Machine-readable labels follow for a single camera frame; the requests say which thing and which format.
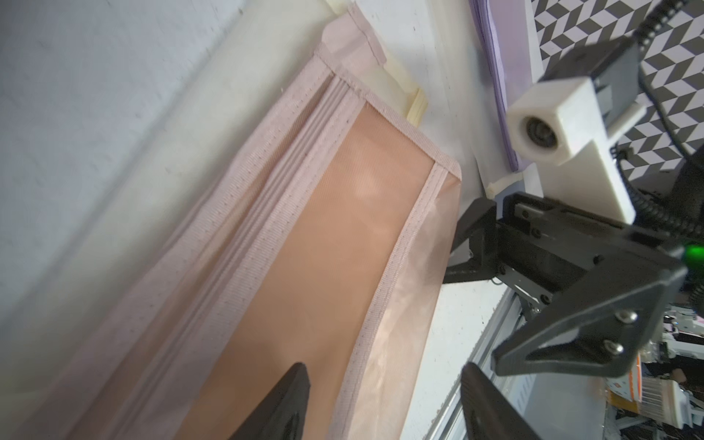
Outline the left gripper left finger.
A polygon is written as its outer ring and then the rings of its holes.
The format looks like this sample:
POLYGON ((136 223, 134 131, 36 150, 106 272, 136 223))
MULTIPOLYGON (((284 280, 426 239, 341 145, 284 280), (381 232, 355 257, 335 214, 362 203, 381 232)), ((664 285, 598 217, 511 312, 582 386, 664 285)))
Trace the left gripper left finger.
POLYGON ((294 363, 229 439, 302 439, 310 388, 306 366, 294 363))

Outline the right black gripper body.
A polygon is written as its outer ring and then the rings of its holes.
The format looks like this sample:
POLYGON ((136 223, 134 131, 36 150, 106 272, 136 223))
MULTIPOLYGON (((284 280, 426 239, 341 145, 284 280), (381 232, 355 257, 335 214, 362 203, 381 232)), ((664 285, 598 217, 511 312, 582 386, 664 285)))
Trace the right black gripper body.
POLYGON ((498 279, 564 319, 659 315, 689 272, 666 235, 525 192, 504 199, 497 240, 498 279))

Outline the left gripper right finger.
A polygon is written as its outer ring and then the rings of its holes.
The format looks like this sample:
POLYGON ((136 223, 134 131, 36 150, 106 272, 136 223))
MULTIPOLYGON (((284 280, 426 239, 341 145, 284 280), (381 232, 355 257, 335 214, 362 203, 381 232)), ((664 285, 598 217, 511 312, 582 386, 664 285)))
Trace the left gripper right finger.
POLYGON ((468 439, 540 439, 475 363, 462 368, 460 399, 468 439))

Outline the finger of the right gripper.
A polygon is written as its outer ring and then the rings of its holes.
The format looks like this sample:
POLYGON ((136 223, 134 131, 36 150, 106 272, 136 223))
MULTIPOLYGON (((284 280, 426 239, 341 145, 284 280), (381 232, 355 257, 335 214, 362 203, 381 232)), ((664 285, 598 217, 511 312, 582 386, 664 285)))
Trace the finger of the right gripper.
POLYGON ((607 258, 502 342, 492 368, 499 376, 623 376, 687 274, 677 258, 607 258))
POLYGON ((494 278, 498 272, 497 204, 477 198, 460 216, 451 250, 465 242, 469 247, 467 261, 448 266, 443 284, 481 282, 494 278))

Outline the pink trim mesh pouch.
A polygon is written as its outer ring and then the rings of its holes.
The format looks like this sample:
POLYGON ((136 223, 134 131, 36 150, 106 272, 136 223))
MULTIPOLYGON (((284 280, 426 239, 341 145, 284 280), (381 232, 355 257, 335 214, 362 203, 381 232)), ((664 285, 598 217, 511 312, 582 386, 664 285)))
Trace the pink trim mesh pouch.
POLYGON ((387 53, 357 5, 15 439, 271 439, 284 377, 305 439, 397 439, 455 233, 461 170, 365 82, 387 53))

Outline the purple mesh pouch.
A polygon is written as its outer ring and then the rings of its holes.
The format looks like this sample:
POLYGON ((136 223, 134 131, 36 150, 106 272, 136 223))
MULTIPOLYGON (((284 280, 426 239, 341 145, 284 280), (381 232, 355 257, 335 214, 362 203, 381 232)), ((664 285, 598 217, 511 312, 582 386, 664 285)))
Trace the purple mesh pouch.
POLYGON ((544 72, 533 6, 529 1, 469 3, 480 43, 489 66, 503 148, 513 172, 529 162, 514 151, 506 112, 544 72))

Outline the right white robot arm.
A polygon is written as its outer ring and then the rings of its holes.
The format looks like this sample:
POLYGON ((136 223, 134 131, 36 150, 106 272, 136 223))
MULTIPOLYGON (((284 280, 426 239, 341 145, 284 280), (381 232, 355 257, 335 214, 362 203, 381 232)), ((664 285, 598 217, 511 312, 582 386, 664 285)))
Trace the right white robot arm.
POLYGON ((475 200, 456 226, 471 256, 445 283, 498 279, 536 314, 492 353, 500 376, 625 374, 686 294, 703 309, 703 154, 685 151, 642 63, 682 9, 662 1, 629 36, 572 49, 508 109, 513 148, 543 195, 475 200), (645 95, 683 165, 662 195, 626 177, 620 139, 645 95))

